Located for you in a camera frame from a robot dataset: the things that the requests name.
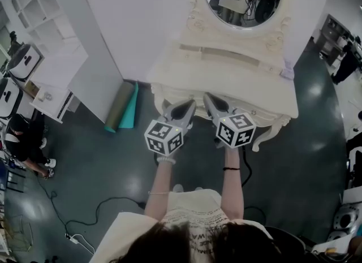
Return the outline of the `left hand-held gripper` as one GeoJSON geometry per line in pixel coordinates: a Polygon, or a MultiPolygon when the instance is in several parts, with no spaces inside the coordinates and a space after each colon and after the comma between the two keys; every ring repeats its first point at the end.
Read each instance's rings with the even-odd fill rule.
{"type": "Polygon", "coordinates": [[[163,116],[151,121],[144,133],[148,149],[162,156],[171,156],[184,145],[184,137],[192,128],[195,100],[169,105],[163,116]]]}

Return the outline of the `cream ornate dressing table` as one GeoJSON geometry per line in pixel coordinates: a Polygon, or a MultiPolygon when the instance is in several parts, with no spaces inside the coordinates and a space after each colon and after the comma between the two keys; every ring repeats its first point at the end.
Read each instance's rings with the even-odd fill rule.
{"type": "Polygon", "coordinates": [[[226,96],[258,127],[266,128],[253,143],[257,152],[261,143],[299,115],[294,80],[258,69],[259,63],[285,67],[283,46],[290,19],[290,0],[281,0],[269,20],[252,28],[227,24],[207,0],[189,0],[183,30],[165,47],[147,77],[157,110],[162,111],[165,101],[193,97],[196,114],[206,118],[203,94],[226,96]],[[203,47],[202,59],[185,59],[180,44],[203,47]]]}

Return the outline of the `small cream drawer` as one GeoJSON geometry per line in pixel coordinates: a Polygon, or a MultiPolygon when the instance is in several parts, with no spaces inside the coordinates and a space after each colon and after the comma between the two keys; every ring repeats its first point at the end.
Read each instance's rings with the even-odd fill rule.
{"type": "Polygon", "coordinates": [[[179,50],[188,61],[199,61],[202,59],[203,47],[180,44],[179,50]]]}
{"type": "Polygon", "coordinates": [[[263,71],[268,72],[273,75],[280,75],[283,70],[283,68],[273,66],[270,64],[266,64],[266,63],[259,63],[258,69],[263,70],[263,71]]]}

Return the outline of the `person's left forearm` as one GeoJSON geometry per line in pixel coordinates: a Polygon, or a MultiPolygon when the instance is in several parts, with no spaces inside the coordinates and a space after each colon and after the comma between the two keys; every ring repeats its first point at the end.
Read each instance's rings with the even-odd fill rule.
{"type": "Polygon", "coordinates": [[[171,163],[159,163],[146,203],[144,214],[158,221],[165,216],[167,211],[172,169],[173,165],[171,163]]]}

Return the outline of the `person's right forearm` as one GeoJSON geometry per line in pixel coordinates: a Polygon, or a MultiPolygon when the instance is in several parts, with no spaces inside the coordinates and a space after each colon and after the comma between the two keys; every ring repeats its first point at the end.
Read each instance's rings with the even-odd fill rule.
{"type": "Polygon", "coordinates": [[[221,209],[229,220],[243,219],[244,197],[240,175],[240,157],[237,149],[225,148],[221,209]]]}

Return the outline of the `person's left hand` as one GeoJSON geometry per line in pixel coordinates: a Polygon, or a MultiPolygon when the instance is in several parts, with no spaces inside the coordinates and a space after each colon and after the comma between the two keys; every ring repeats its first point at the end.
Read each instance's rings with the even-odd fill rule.
{"type": "Polygon", "coordinates": [[[168,162],[168,163],[171,163],[172,165],[176,164],[176,157],[183,147],[184,147],[184,145],[178,147],[169,156],[156,155],[157,163],[168,162]]]}

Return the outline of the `teal rolled mat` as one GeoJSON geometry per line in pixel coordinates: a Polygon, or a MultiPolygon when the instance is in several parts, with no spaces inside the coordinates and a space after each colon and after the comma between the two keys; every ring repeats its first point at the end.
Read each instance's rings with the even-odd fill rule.
{"type": "Polygon", "coordinates": [[[122,116],[122,119],[120,121],[118,128],[132,129],[134,127],[138,92],[139,92],[139,85],[138,85],[138,82],[136,82],[134,90],[133,90],[133,94],[132,94],[131,99],[122,116]]]}

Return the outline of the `olive rolled mat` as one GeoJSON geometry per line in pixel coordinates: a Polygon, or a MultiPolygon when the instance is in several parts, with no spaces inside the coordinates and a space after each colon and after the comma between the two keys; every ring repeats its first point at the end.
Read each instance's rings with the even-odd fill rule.
{"type": "Polygon", "coordinates": [[[119,87],[105,122],[105,130],[112,133],[117,132],[134,90],[135,85],[127,81],[119,87]]]}

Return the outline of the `pale purple packet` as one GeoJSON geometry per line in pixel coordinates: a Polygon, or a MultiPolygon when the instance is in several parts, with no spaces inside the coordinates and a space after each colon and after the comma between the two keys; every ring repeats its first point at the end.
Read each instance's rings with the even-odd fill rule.
{"type": "Polygon", "coordinates": [[[289,60],[285,59],[285,67],[282,69],[280,75],[289,80],[293,80],[295,78],[294,67],[289,60]]]}

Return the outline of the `cream printed shirt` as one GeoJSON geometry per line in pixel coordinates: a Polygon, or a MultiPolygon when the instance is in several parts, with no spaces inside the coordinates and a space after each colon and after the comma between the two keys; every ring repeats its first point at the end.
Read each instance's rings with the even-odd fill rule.
{"type": "MultiPolygon", "coordinates": [[[[190,223],[191,253],[196,263],[211,263],[208,227],[229,223],[221,207],[221,195],[211,189],[170,193],[167,212],[162,222],[167,227],[190,223]]],[[[153,226],[156,220],[141,214],[119,213],[89,263],[109,263],[117,255],[125,255],[133,243],[153,226]]]]}

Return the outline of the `white side table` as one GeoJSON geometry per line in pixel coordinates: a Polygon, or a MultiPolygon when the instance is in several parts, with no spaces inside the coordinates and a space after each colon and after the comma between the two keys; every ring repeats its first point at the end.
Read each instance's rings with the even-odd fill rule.
{"type": "Polygon", "coordinates": [[[63,116],[73,97],[74,94],[69,89],[40,84],[38,93],[29,104],[41,114],[58,123],[63,123],[63,116]]]}

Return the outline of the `white box black emblem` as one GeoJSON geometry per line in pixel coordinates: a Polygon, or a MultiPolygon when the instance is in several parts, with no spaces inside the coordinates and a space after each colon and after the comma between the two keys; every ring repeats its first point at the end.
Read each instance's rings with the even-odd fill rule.
{"type": "Polygon", "coordinates": [[[23,91],[8,78],[0,79],[0,118],[7,119],[16,112],[23,91]]]}
{"type": "Polygon", "coordinates": [[[24,44],[12,56],[6,70],[15,79],[25,82],[40,59],[41,56],[31,44],[24,44]]]}

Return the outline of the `white power strip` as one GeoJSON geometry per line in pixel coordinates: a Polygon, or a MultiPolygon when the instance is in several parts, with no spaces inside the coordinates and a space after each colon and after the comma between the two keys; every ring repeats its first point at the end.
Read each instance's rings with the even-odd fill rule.
{"type": "Polygon", "coordinates": [[[79,246],[83,247],[92,255],[95,253],[95,248],[85,239],[85,237],[82,234],[70,235],[68,233],[65,233],[65,237],[70,242],[78,244],[79,246]]]}

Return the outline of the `silver round-faced device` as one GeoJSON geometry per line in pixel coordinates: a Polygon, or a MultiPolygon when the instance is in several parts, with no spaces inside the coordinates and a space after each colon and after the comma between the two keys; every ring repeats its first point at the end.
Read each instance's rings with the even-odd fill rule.
{"type": "Polygon", "coordinates": [[[334,230],[346,230],[354,226],[359,218],[359,208],[354,205],[344,204],[335,213],[333,219],[334,230]]]}
{"type": "Polygon", "coordinates": [[[333,240],[337,240],[337,239],[343,238],[345,236],[348,236],[349,234],[350,233],[347,232],[346,230],[334,230],[327,237],[327,241],[331,242],[333,240]]]}

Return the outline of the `white shelf unit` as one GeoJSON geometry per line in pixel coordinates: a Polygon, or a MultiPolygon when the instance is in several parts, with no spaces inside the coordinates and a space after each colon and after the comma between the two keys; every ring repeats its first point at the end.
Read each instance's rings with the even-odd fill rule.
{"type": "Polygon", "coordinates": [[[11,0],[16,16],[42,55],[74,52],[81,42],[57,0],[11,0]]]}

